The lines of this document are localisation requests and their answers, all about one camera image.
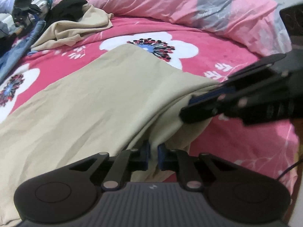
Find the denim fabric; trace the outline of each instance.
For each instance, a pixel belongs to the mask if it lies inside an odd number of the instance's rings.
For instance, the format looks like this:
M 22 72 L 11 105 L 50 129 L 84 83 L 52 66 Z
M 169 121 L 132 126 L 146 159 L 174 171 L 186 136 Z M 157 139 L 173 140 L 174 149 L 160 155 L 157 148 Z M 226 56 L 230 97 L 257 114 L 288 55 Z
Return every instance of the denim fabric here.
M 19 42 L 0 58 L 0 84 L 17 62 L 27 53 L 31 45 L 38 39 L 45 27 L 45 21 L 38 21 L 31 34 Z

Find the pink blanket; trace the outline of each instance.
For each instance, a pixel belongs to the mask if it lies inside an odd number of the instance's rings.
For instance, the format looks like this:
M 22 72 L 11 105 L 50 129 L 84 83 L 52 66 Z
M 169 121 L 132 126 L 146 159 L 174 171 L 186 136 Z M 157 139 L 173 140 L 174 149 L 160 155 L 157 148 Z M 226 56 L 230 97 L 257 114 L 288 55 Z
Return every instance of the pink blanket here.
M 258 59 L 245 47 L 200 29 L 144 18 L 115 17 L 112 23 L 112 28 L 78 42 L 74 48 L 24 57 L 0 86 L 0 122 L 49 84 L 121 44 L 136 44 L 176 68 L 218 81 Z M 240 120 L 220 115 L 192 143 L 190 154 L 210 152 L 276 178 L 293 163 L 296 149 L 297 138 L 289 122 L 244 127 Z M 292 191 L 295 179 L 292 172 L 282 182 Z

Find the black cloth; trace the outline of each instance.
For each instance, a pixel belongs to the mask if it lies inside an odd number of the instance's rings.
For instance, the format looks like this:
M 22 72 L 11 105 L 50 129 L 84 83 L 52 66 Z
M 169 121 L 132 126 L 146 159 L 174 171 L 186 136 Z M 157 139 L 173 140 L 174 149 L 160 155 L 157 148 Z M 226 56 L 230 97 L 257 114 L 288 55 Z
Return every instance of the black cloth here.
M 16 37 L 16 33 L 13 33 L 11 36 L 0 38 L 0 57 L 2 57 L 7 51 L 12 48 Z
M 51 24 L 60 20 L 77 22 L 84 15 L 82 7 L 86 3 L 87 0 L 62 0 L 47 13 L 44 31 Z

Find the screw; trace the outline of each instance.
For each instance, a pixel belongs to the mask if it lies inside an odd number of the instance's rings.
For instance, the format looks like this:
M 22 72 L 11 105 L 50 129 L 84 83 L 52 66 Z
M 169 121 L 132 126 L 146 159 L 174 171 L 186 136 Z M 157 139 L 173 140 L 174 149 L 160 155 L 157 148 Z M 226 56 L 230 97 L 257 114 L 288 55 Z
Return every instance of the screw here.
M 218 113 L 218 109 L 214 108 L 214 109 L 212 110 L 212 114 L 213 114 L 213 115 L 216 115 L 217 113 Z
M 281 77 L 285 78 L 285 77 L 287 77 L 287 76 L 288 76 L 288 71 L 282 72 Z
M 268 105 L 266 109 L 266 117 L 270 119 L 273 115 L 274 115 L 274 106 Z
M 238 101 L 238 107 L 245 107 L 247 104 L 247 98 L 243 97 Z
M 220 100 L 223 100 L 224 98 L 225 98 L 225 96 L 226 96 L 226 94 L 222 94 L 222 95 L 220 95 L 219 97 L 218 97 L 218 101 L 220 101 Z
M 190 189 L 199 189 L 202 186 L 202 183 L 198 181 L 189 181 L 186 186 Z
M 106 181 L 103 183 L 103 187 L 107 189 L 114 189 L 118 187 L 118 183 L 116 181 Z

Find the beige cloth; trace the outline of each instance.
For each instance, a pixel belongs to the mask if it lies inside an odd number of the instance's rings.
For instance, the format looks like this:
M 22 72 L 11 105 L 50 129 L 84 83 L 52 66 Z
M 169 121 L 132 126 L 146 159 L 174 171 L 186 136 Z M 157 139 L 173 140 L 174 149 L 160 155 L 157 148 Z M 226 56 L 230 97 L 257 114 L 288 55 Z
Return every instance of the beige cloth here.
M 84 15 L 79 22 L 61 20 L 49 28 L 31 46 L 33 51 L 54 49 L 63 45 L 73 46 L 92 33 L 98 33 L 112 27 L 110 19 L 113 14 L 107 14 L 88 3 L 83 5 Z
M 146 138 L 152 161 L 133 179 L 165 179 L 169 173 L 155 174 L 157 146 L 189 148 L 209 121 L 185 125 L 178 113 L 216 84 L 125 44 L 49 85 L 0 124 L 0 225 L 20 221 L 13 195 L 22 182 Z

